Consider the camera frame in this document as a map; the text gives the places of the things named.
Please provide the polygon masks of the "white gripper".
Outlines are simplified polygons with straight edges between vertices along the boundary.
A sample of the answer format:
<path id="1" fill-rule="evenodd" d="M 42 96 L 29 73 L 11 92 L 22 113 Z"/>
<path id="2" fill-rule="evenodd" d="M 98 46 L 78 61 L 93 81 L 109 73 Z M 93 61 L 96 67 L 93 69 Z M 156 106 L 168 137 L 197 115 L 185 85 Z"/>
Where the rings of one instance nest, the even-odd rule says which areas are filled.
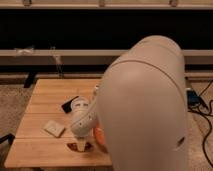
<path id="1" fill-rule="evenodd" d="M 98 121 L 95 112 L 77 111 L 71 115 L 70 130 L 77 137 L 77 150 L 80 152 L 85 151 L 86 137 L 89 132 L 95 127 Z"/>

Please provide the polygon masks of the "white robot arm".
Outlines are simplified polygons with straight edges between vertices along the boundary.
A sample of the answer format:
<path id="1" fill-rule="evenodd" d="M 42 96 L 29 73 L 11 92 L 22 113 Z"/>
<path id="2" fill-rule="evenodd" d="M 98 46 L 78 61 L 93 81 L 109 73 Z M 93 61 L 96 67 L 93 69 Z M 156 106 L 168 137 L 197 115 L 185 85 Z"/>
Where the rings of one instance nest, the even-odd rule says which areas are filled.
<path id="1" fill-rule="evenodd" d="M 71 131 L 100 124 L 114 171 L 187 171 L 184 56 L 165 36 L 148 36 L 105 71 L 94 100 L 73 111 Z"/>

